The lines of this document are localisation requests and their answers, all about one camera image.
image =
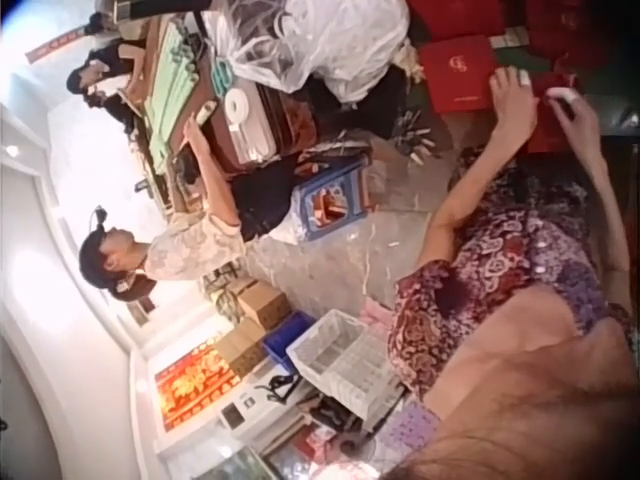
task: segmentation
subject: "ceiling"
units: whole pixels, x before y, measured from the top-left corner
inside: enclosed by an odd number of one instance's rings
[[[36,88],[49,108],[69,98],[65,82],[69,71],[82,64],[93,47],[81,39],[28,65],[24,54],[87,22],[94,0],[24,0],[3,22],[2,63]]]

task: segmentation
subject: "blue plastic crate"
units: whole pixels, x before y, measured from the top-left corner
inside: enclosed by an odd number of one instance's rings
[[[304,312],[297,311],[280,324],[280,326],[269,333],[263,340],[262,345],[278,365],[291,373],[298,373],[298,369],[287,355],[287,348],[295,342],[304,332],[306,332],[315,319]]]

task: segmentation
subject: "person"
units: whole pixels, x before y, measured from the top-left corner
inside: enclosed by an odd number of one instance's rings
[[[99,47],[108,42],[122,38],[123,40],[140,40],[147,36],[148,20],[114,22],[113,0],[96,0],[95,12],[89,17],[88,29]]]
[[[72,70],[67,77],[67,90],[74,95],[82,95],[88,103],[91,98],[89,87],[109,78],[130,75],[124,93],[135,98],[144,66],[145,44],[146,40],[116,39],[103,48],[92,50],[84,64]]]
[[[116,93],[107,95],[101,90],[87,92],[84,96],[85,103],[89,108],[103,108],[114,120],[124,126],[125,134],[129,135],[135,130],[135,112]]]
[[[126,230],[106,230],[106,213],[98,210],[97,227],[80,248],[85,280],[117,300],[144,297],[156,281],[197,280],[211,273],[242,256],[245,242],[268,233],[288,212],[295,157],[241,175],[238,187],[222,172],[193,116],[185,123],[184,136],[198,164],[206,208],[187,213],[178,171],[169,163],[166,177],[174,213],[165,232],[151,243],[137,242]]]
[[[389,335],[398,374],[441,423],[384,478],[627,478],[614,470],[640,451],[637,331],[598,118],[575,91],[545,99],[589,185],[567,175],[566,156],[513,160],[537,122],[526,72],[499,68],[490,87],[496,126],[484,148],[463,152],[418,269],[398,282]],[[588,246],[593,193],[601,279]]]

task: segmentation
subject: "floral dress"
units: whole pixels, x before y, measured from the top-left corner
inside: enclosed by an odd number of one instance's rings
[[[452,182],[481,152],[462,153]],[[564,298],[581,333],[612,316],[630,337],[629,314],[607,302],[588,253],[587,191],[575,172],[546,168],[569,160],[512,161],[458,232],[455,260],[429,262],[398,282],[389,355],[418,398],[485,318],[533,284]]]

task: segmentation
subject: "red gift box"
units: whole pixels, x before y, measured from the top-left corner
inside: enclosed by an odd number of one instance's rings
[[[527,50],[566,65],[597,68],[607,62],[608,44],[585,8],[558,0],[527,0]]]
[[[538,103],[538,124],[527,143],[529,153],[549,153],[571,151],[567,137],[545,95],[551,87],[577,88],[575,75],[544,73],[532,78],[533,93],[540,99]]]
[[[429,28],[432,41],[466,35],[503,35],[500,0],[408,0]]]
[[[526,14],[529,30],[586,33],[593,28],[584,8],[565,6],[553,0],[527,0]]]
[[[436,113],[493,106],[489,77],[497,68],[489,39],[481,35],[429,43],[420,49]]]
[[[564,65],[598,68],[607,63],[609,45],[597,33],[576,34],[557,30],[529,30],[527,51]]]

